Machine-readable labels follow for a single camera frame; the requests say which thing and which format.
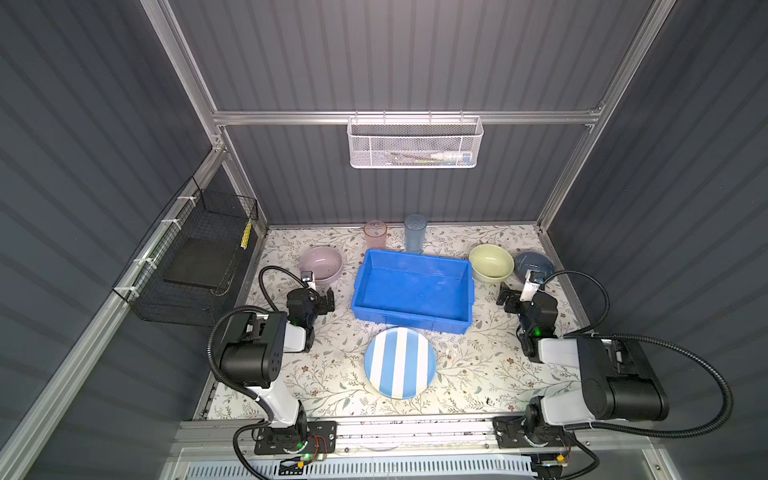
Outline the blue white striped plate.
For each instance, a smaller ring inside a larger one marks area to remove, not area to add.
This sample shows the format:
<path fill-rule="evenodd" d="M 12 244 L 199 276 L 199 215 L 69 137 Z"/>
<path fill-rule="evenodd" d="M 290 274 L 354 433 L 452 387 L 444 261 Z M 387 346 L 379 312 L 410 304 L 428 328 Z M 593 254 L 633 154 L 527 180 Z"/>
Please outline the blue white striped plate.
<path fill-rule="evenodd" d="M 395 327 L 378 333 L 364 356 L 372 387 L 390 399 L 408 400 L 423 393 L 436 379 L 437 354 L 416 330 Z"/>

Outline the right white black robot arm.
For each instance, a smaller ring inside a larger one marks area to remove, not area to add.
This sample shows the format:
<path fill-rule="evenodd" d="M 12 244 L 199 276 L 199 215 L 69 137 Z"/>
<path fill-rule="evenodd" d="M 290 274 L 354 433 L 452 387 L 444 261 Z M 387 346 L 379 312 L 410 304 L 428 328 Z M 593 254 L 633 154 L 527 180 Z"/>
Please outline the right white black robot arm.
<path fill-rule="evenodd" d="M 562 438 L 567 425 L 666 419 L 669 401 L 639 342 L 557 337 L 558 301 L 539 289 L 519 291 L 502 284 L 496 303 L 518 316 L 515 336 L 528 360 L 576 368 L 580 376 L 574 391 L 533 397 L 521 418 L 497 418 L 494 427 L 501 436 L 520 436 L 543 447 Z"/>

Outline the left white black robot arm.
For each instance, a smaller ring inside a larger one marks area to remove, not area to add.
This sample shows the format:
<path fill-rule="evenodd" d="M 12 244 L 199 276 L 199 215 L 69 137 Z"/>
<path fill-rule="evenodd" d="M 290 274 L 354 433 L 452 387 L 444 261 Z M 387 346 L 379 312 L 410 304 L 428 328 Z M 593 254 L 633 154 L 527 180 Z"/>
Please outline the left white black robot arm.
<path fill-rule="evenodd" d="M 269 311 L 244 305 L 225 313 L 209 337 L 208 364 L 216 381 L 263 410 L 265 418 L 252 430 L 257 455 L 307 452 L 313 441 L 332 452 L 337 424 L 310 421 L 281 369 L 286 352 L 311 349 L 314 322 L 335 310 L 335 295 L 332 289 L 322 294 L 295 289 L 287 295 L 287 307 Z"/>

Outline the blue plastic bin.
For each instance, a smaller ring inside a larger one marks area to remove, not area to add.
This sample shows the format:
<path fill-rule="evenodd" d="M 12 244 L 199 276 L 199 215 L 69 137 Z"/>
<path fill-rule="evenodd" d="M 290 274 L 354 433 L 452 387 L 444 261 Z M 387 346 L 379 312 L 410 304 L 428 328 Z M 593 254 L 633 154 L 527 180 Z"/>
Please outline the blue plastic bin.
<path fill-rule="evenodd" d="M 370 249 L 351 309 L 362 321 L 463 335 L 473 323 L 474 302 L 469 261 Z"/>

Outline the pink ceramic bowl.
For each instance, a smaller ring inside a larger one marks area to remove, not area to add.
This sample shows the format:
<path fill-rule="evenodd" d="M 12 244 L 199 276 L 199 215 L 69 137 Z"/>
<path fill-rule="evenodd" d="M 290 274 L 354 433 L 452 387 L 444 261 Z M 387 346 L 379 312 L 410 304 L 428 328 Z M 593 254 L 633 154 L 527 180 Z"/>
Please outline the pink ceramic bowl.
<path fill-rule="evenodd" d="M 341 253 L 330 246 L 310 248 L 299 261 L 302 274 L 312 273 L 317 285 L 329 285 L 337 280 L 343 271 L 344 260 Z"/>

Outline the dark blue ceramic bowl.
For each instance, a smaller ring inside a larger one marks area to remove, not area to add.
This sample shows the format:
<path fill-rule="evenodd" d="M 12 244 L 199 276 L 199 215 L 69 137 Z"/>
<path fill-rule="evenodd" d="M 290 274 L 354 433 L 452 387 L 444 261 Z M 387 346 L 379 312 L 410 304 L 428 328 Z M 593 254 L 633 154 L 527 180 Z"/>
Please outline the dark blue ceramic bowl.
<path fill-rule="evenodd" d="M 545 278 L 555 272 L 556 268 L 553 262 L 545 255 L 536 251 L 522 251 L 514 257 L 514 276 L 520 282 L 524 283 L 529 271 L 540 272 Z"/>

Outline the green ceramic bowl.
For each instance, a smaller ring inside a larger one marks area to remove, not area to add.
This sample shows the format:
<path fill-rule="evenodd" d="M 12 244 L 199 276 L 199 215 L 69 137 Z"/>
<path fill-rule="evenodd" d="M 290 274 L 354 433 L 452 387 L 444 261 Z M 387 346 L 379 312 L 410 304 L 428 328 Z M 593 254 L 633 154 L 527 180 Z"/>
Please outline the green ceramic bowl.
<path fill-rule="evenodd" d="M 500 283 L 514 271 L 514 259 L 505 249 L 492 244 L 480 244 L 469 253 L 473 278 L 486 284 Z"/>

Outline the yellow tag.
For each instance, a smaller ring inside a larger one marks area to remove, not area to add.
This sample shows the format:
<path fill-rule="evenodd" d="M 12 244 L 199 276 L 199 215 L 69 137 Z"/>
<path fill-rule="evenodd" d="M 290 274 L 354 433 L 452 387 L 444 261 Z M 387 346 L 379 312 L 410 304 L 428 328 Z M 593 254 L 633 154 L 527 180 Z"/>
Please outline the yellow tag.
<path fill-rule="evenodd" d="M 240 243 L 239 243 L 239 247 L 243 250 L 246 250 L 248 248 L 252 229 L 253 229 L 252 220 L 249 219 L 245 224 L 245 227 L 240 239 Z"/>

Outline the pink translucent cup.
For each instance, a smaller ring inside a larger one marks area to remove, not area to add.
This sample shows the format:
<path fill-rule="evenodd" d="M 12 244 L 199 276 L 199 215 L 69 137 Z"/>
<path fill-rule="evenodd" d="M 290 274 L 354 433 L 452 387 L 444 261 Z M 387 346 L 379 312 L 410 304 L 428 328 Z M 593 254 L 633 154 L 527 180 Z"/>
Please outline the pink translucent cup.
<path fill-rule="evenodd" d="M 387 224 L 381 220 L 369 221 L 363 228 L 368 249 L 385 249 L 388 239 Z"/>

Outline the black pad in basket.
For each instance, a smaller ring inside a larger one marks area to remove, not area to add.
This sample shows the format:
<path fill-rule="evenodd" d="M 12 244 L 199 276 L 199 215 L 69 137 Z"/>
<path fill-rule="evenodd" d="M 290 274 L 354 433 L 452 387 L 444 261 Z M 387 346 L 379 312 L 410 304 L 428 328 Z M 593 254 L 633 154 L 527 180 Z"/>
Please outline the black pad in basket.
<path fill-rule="evenodd" d="M 214 289 L 228 271 L 234 248 L 227 242 L 189 238 L 166 269 L 163 280 Z"/>

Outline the blue translucent cup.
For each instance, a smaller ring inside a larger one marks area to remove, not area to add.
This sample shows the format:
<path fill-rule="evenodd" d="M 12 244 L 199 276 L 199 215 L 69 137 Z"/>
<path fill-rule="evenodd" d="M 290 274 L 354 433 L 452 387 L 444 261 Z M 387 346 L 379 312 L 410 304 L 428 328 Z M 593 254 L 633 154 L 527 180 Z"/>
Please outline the blue translucent cup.
<path fill-rule="evenodd" d="M 427 225 L 427 218 L 420 214 L 410 214 L 405 218 L 404 244 L 408 253 L 423 252 Z"/>

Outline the pens in mesh basket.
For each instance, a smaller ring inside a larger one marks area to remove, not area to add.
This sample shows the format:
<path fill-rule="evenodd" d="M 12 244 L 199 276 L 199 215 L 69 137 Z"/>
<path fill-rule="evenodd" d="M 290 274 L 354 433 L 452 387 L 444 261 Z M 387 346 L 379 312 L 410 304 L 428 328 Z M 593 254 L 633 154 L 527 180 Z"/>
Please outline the pens in mesh basket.
<path fill-rule="evenodd" d="M 473 153 L 469 151 L 443 152 L 387 152 L 390 164 L 425 166 L 472 166 Z"/>

